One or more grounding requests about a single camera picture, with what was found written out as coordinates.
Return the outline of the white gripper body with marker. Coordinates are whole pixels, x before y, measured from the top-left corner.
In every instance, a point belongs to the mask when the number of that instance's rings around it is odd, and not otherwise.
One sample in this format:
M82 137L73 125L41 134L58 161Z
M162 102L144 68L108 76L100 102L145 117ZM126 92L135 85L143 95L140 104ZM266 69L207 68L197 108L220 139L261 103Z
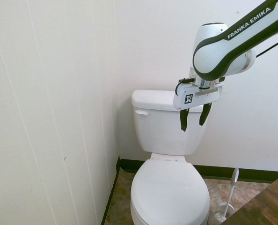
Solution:
M220 100L223 83L216 83L209 88L194 84L193 78L178 81L175 88L173 106L178 110L186 110Z

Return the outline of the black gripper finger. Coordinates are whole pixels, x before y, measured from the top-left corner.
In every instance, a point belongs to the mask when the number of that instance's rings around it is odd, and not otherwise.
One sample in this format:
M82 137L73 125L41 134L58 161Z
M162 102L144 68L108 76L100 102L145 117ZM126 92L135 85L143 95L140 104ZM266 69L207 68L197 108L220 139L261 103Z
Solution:
M201 126L203 126L205 124L206 119L210 113L211 107L212 107L212 103L207 103L207 104L203 105L203 110L202 110L202 113L201 113L200 119L199 119L199 124Z
M189 115L189 109L184 109L180 111L181 130L184 132L186 131L188 125L187 122L188 115Z

